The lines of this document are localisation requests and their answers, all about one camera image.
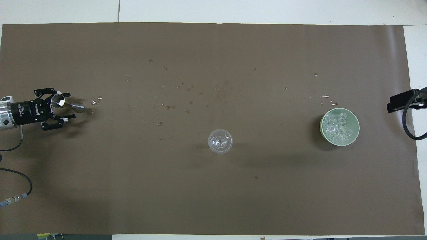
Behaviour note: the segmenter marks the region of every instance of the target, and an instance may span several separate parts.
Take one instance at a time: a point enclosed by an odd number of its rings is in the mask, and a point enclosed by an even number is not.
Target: bowl of ice
[[[347,146],[359,135],[359,121],[350,110],[334,108],[320,121],[320,132],[326,141],[336,146]]]

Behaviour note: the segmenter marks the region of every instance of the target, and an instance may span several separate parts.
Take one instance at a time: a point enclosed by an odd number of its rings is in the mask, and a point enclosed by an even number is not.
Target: green bowl
[[[325,136],[325,132],[326,132],[326,128],[322,128],[322,122],[325,118],[326,115],[328,115],[329,113],[331,114],[340,114],[340,113],[346,113],[347,114],[347,118],[346,118],[346,125],[349,129],[351,129],[353,131],[353,134],[348,137],[348,141],[346,141],[345,143],[334,143],[331,140],[327,139]],[[359,121],[357,120],[356,115],[354,115],[354,113],[352,113],[350,110],[345,109],[345,108],[334,108],[332,110],[329,110],[327,113],[325,113],[322,117],[322,119],[320,120],[320,133],[322,134],[323,138],[328,141],[329,143],[336,145],[336,146],[347,146],[351,143],[353,143],[357,136],[359,136],[359,131],[360,131],[360,125],[359,125]]]

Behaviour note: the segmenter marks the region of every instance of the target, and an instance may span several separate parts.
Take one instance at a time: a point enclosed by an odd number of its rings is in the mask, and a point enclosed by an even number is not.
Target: white table
[[[0,0],[2,24],[93,22],[285,23],[404,25],[411,88],[427,87],[427,1],[424,0]],[[7,89],[0,89],[7,96]],[[416,135],[427,132],[427,110],[413,111]],[[427,140],[417,141],[427,232]],[[115,240],[255,240],[265,236],[114,235]],[[266,239],[326,236],[266,236]]]

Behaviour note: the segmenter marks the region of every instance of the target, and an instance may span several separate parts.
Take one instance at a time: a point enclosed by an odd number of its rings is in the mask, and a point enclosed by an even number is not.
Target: brown table surface
[[[15,101],[54,87],[87,107],[3,153],[34,190],[0,210],[2,234],[424,234],[415,142],[386,111],[409,89],[402,26],[4,25],[0,81]],[[319,133],[329,100],[359,119],[349,146]]]

